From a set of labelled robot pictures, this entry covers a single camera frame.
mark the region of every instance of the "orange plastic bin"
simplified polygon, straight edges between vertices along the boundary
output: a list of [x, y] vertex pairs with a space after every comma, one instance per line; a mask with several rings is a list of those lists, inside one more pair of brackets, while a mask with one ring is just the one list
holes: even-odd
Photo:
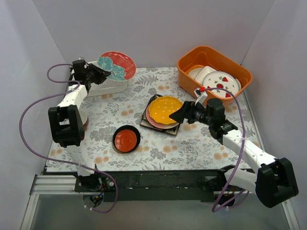
[[[218, 71], [229, 73], [238, 79], [241, 83], [242, 89], [236, 94], [236, 96], [242, 93], [253, 80], [253, 76], [246, 68], [235, 63], [209, 46], [199, 46], [188, 52], [177, 63], [177, 68], [179, 70], [179, 86], [195, 98], [196, 95], [194, 94], [194, 90], [202, 87], [202, 85], [191, 78], [188, 73], [190, 73], [190, 71], [193, 69], [203, 68], [205, 66], [210, 66]], [[207, 100], [210, 98], [219, 98], [223, 101], [224, 106], [228, 106], [233, 100], [232, 97], [221, 98], [213, 94], [211, 91], [206, 92], [208, 94]]]

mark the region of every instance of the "white wall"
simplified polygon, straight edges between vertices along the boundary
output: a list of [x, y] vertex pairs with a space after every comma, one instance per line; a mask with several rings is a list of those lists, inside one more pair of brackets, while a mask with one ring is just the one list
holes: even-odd
[[[31, 0], [0, 1], [0, 21], [0, 229], [16, 230], [21, 226], [34, 175], [45, 163], [23, 145], [19, 118], [34, 100], [65, 90], [65, 85], [46, 78], [48, 67], [64, 62], [64, 58]], [[59, 80], [67, 74], [61, 68], [52, 72]], [[45, 155], [51, 143], [47, 110], [58, 101], [35, 106], [24, 120], [26, 140]]]
[[67, 62], [109, 50], [176, 66], [210, 45], [241, 63], [274, 0], [33, 0]]
[[277, 0], [243, 66], [254, 75], [248, 95], [268, 152], [288, 158], [299, 195], [291, 199], [307, 229], [307, 1]]

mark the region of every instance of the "table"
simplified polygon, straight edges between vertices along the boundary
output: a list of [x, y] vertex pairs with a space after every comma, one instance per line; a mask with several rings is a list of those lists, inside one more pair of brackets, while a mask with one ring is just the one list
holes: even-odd
[[[206, 125], [182, 124], [176, 137], [141, 127], [141, 115], [151, 96], [170, 95], [182, 101], [195, 99], [178, 86], [177, 68], [138, 68], [128, 88], [120, 93], [85, 98], [80, 109], [88, 113], [84, 145], [88, 157], [102, 171], [209, 170], [235, 164], [237, 155], [214, 140]], [[249, 140], [259, 146], [259, 137], [243, 94], [238, 96]], [[242, 130], [237, 105], [225, 108], [226, 118]], [[117, 153], [112, 136], [122, 125], [141, 133], [135, 152]], [[49, 157], [71, 161], [59, 144], [52, 143]], [[47, 161], [47, 172], [75, 172], [75, 165]], [[241, 168], [249, 168], [241, 162]]]

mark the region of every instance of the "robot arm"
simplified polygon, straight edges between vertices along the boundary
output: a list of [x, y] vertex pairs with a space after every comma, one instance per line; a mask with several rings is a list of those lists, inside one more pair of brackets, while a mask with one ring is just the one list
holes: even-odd
[[[48, 110], [50, 128], [54, 142], [59, 143], [70, 154], [72, 160], [80, 165], [95, 168], [93, 161], [88, 160], [88, 153], [83, 149], [85, 136], [84, 126], [80, 117], [79, 108], [87, 96], [92, 83], [101, 84], [111, 73], [102, 70], [93, 64], [87, 65], [84, 60], [72, 63], [73, 76], [80, 82], [76, 90], [75, 85], [70, 85], [68, 90], [73, 92], [66, 94], [57, 107]], [[79, 180], [85, 187], [95, 189], [100, 185], [99, 178], [92, 170], [77, 167]]]
[[[242, 134], [235, 125], [229, 122], [224, 114], [225, 108], [219, 99], [209, 99], [206, 108], [202, 102], [206, 98], [204, 88], [195, 90], [196, 102], [185, 101], [183, 106], [170, 118], [189, 124], [196, 121], [209, 126], [212, 137], [239, 155], [242, 145]], [[254, 173], [238, 169], [230, 185], [253, 192], [266, 207], [273, 207], [298, 194], [298, 188], [291, 162], [261, 150], [251, 141], [245, 141], [242, 159], [252, 168]], [[224, 186], [234, 170], [233, 165], [218, 171]]]

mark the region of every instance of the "orange plate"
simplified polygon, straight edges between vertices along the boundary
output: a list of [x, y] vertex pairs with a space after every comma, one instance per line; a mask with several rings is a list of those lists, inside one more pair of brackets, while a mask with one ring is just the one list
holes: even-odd
[[183, 103], [176, 97], [158, 97], [149, 105], [149, 115], [157, 123], [169, 125], [176, 123], [169, 115], [182, 107]]
[[121, 152], [131, 151], [136, 146], [136, 143], [136, 134], [129, 129], [120, 131], [115, 137], [115, 147]]

